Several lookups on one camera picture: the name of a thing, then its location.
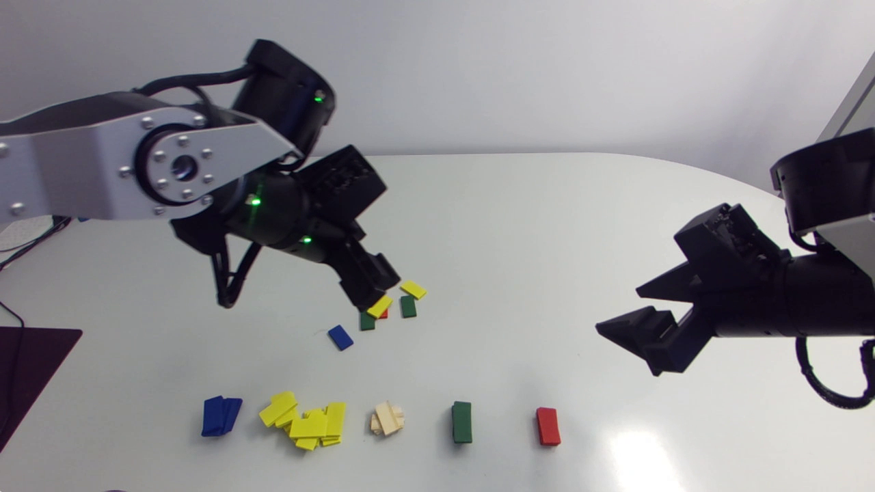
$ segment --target black cable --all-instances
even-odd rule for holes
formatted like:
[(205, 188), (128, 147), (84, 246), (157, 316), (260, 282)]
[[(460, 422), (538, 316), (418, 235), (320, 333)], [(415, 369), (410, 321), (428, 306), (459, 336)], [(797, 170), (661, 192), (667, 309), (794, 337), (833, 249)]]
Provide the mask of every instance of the black cable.
[(803, 241), (801, 237), (799, 237), (796, 233), (793, 232), (792, 229), (788, 228), (787, 231), (790, 234), (790, 240), (793, 241), (796, 246), (799, 246), (803, 250), (811, 251), (812, 253), (825, 253), (827, 251), (832, 251), (833, 248), (828, 244), (808, 244)]
[(21, 250), (24, 246), (29, 246), (36, 241), (37, 241), (36, 239), (31, 239), (28, 242), (23, 242), (23, 243), (19, 244), (18, 246), (13, 246), (11, 248), (8, 248), (7, 250), (0, 250), (0, 253), (9, 253), (10, 251)]
[(18, 356), (21, 355), (21, 347), (24, 344), (26, 324), (24, 318), (19, 316), (15, 311), (12, 311), (3, 301), (0, 301), (0, 307), (6, 310), (7, 313), (15, 316), (18, 323), (21, 325), (21, 334), (18, 336), (18, 342), (12, 356), (12, 365), (9, 371), (9, 391), (6, 392), (6, 416), (3, 417), (3, 423), (0, 425), (0, 436), (2, 436), (6, 432), (6, 426), (9, 424), (9, 420), (12, 417), (12, 404), (14, 403), (12, 400), (12, 386), (15, 384), (15, 375), (16, 372), (18, 372)]
[(184, 88), (187, 88), (188, 90), (194, 92), (194, 94), (196, 94), (200, 98), (200, 103), (204, 105), (204, 111), (206, 112), (206, 127), (212, 128), (222, 126), (221, 119), (219, 117), (219, 110), (216, 109), (215, 105), (213, 104), (213, 100), (210, 99), (210, 96), (207, 95), (207, 93), (204, 92), (203, 89), (197, 86), (186, 86)]
[(860, 361), (863, 364), (863, 374), (866, 377), (866, 389), (860, 397), (846, 397), (840, 393), (826, 387), (821, 383), (815, 370), (809, 362), (809, 348), (807, 338), (801, 336), (796, 339), (796, 359), (799, 361), (799, 367), (808, 384), (814, 389), (815, 393), (827, 403), (844, 408), (845, 410), (856, 410), (865, 407), (875, 398), (875, 355), (872, 350), (875, 349), (875, 340), (867, 340), (860, 346)]
[(246, 281), (246, 275), (252, 264), (256, 261), (258, 252), (262, 250), (262, 245), (253, 242), (237, 265), (237, 271), (229, 271), (227, 250), (222, 253), (217, 253), (210, 256), (213, 263), (213, 276), (216, 281), (216, 298), (219, 301), (219, 306), (230, 309), (240, 297), (240, 292), (243, 290), (243, 282)]
[(54, 221), (54, 225), (52, 225), (46, 232), (44, 232), (40, 237), (36, 238), (30, 244), (23, 246), (21, 249), (13, 253), (10, 257), (6, 258), (2, 262), (0, 262), (0, 271), (3, 271), (7, 266), (9, 266), (12, 262), (18, 260), (20, 257), (23, 257), (28, 252), (36, 248), (40, 243), (45, 241), (46, 239), (52, 237), (53, 235), (58, 234), (60, 231), (64, 230), (70, 222), (73, 220), (71, 217), (62, 217), (59, 215), (53, 215), (52, 220)]
[(198, 86), (216, 86), (220, 84), (229, 84), (231, 82), (241, 81), (254, 74), (256, 68), (252, 65), (244, 65), (243, 67), (229, 70), (227, 72), (217, 72), (214, 74), (189, 74), (176, 75), (151, 81), (141, 88), (135, 88), (134, 92), (142, 95), (153, 96), (159, 92), (163, 92), (169, 88), (182, 87), (198, 87)]

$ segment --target yellow block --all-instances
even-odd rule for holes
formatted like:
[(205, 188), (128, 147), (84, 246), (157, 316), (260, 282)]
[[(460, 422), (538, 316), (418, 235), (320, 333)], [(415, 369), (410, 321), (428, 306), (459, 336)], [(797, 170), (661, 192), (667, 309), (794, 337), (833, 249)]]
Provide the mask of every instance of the yellow block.
[(283, 391), (282, 393), (277, 393), (276, 395), (270, 397), (270, 402), (272, 404), (274, 404), (276, 402), (281, 402), (281, 401), (287, 400), (289, 398), (294, 400), (295, 404), (298, 404), (298, 401), (295, 399), (295, 394), (292, 393), (291, 391)]
[(401, 290), (415, 297), (416, 300), (422, 299), (425, 294), (429, 293), (412, 280), (408, 280), (407, 282), (401, 284)]
[(301, 418), (301, 416), (298, 415), (298, 406), (297, 405), (291, 407), (291, 410), (289, 410), (286, 413), (284, 413), (283, 415), (280, 415), (279, 417), (277, 417), (276, 422), (274, 422), (274, 425), (276, 425), (277, 427), (286, 427), (295, 418)]
[(392, 298), (389, 296), (383, 296), (380, 300), (377, 301), (376, 304), (371, 306), (370, 309), (367, 310), (367, 313), (370, 314), (373, 318), (379, 318), (383, 311), (389, 309), (389, 306), (392, 305)]
[(301, 449), (306, 449), (307, 451), (312, 451), (316, 449), (316, 446), (318, 445), (319, 438), (295, 439), (295, 446), (300, 447)]
[(343, 418), (347, 412), (347, 404), (343, 402), (334, 402), (328, 404), (325, 408), (325, 416), (328, 418), (328, 424), (325, 426), (326, 436), (340, 436), (343, 434)]
[(328, 418), (322, 409), (310, 410), (304, 418), (296, 418), (291, 421), (289, 437), (292, 439), (324, 438), (327, 426)]
[(322, 447), (334, 446), (335, 444), (340, 444), (341, 441), (343, 441), (343, 438), (341, 437), (322, 438)]
[(298, 401), (295, 399), (295, 394), (291, 391), (277, 393), (270, 397), (270, 404), (262, 411), (258, 412), (258, 417), (261, 418), (265, 426), (274, 425), (278, 418), (287, 411), (293, 409)]

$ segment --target pile of blocks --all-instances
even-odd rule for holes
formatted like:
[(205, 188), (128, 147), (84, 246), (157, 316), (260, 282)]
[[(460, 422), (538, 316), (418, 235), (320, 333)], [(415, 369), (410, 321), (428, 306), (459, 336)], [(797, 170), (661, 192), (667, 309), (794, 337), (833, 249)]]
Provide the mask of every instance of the pile of blocks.
[(218, 396), (204, 400), (204, 426), (200, 435), (218, 437), (231, 432), (242, 405), (240, 398)]
[(378, 404), (371, 415), (371, 432), (390, 436), (404, 428), (404, 412), (389, 402)]
[[(416, 282), (408, 280), (401, 284), (401, 290), (408, 295), (401, 296), (398, 303), (401, 305), (402, 318), (415, 318), (417, 316), (417, 301), (428, 293)], [(376, 328), (377, 320), (385, 320), (389, 317), (389, 307), (392, 306), (392, 298), (383, 296), (360, 316), (360, 329), (365, 332)]]
[(306, 411), (301, 417), (295, 394), (283, 391), (270, 397), (270, 404), (258, 412), (258, 417), (267, 427), (283, 429), (295, 441), (295, 446), (312, 451), (320, 443), (322, 446), (332, 446), (342, 441), (346, 413), (347, 404), (334, 402), (324, 409)]

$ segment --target stack of yellow blocks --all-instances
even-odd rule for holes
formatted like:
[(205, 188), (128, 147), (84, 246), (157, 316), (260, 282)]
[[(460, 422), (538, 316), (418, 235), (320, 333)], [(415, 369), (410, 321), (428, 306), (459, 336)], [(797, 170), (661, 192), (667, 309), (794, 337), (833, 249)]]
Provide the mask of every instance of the stack of yellow blocks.
[(324, 409), (306, 411), (301, 417), (295, 394), (283, 391), (270, 397), (270, 404), (258, 412), (258, 417), (267, 427), (283, 429), (295, 441), (295, 446), (312, 451), (320, 442), (322, 446), (340, 444), (346, 413), (347, 404), (334, 402)]

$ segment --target green block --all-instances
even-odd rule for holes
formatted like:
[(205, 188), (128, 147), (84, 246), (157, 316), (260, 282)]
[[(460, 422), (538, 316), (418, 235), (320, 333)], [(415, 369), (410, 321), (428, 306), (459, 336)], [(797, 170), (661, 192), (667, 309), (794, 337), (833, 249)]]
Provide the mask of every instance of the green block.
[(456, 444), (474, 442), (471, 435), (471, 403), (452, 404), (452, 441)]
[(360, 313), (360, 325), (361, 331), (365, 332), (367, 330), (373, 330), (376, 325), (376, 320), (371, 317), (368, 313)]
[(415, 318), (417, 316), (417, 298), (413, 296), (401, 296), (398, 299), (401, 304), (402, 318)]

